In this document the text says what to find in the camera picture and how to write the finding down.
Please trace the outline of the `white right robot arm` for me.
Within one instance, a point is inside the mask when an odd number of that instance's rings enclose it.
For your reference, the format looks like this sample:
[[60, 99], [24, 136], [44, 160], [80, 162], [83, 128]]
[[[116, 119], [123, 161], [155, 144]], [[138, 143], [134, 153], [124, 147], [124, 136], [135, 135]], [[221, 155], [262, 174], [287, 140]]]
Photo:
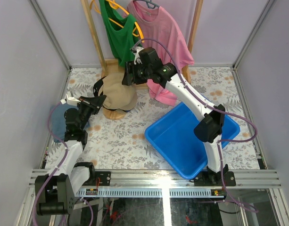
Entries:
[[208, 180], [214, 186], [220, 185], [225, 181], [221, 145], [224, 106], [215, 106], [198, 93], [181, 75], [176, 62], [163, 64], [154, 48], [134, 46], [130, 51], [134, 59], [125, 64], [122, 84], [138, 85], [151, 79], [175, 94], [192, 111], [199, 121], [194, 135], [203, 142], [207, 155]]

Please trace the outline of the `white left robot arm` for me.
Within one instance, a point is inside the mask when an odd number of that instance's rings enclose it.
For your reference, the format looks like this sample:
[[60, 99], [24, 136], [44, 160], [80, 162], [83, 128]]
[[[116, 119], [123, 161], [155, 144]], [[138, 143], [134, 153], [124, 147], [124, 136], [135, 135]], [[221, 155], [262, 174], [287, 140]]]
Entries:
[[34, 214], [65, 215], [73, 211], [75, 195], [83, 184], [91, 186], [97, 175], [91, 162], [77, 163], [77, 159], [87, 144], [88, 133], [85, 126], [89, 118], [97, 114], [106, 99], [97, 97], [74, 98], [70, 92], [61, 99], [57, 106], [69, 104], [65, 111], [66, 131], [64, 138], [52, 136], [64, 145], [54, 168], [35, 180]]

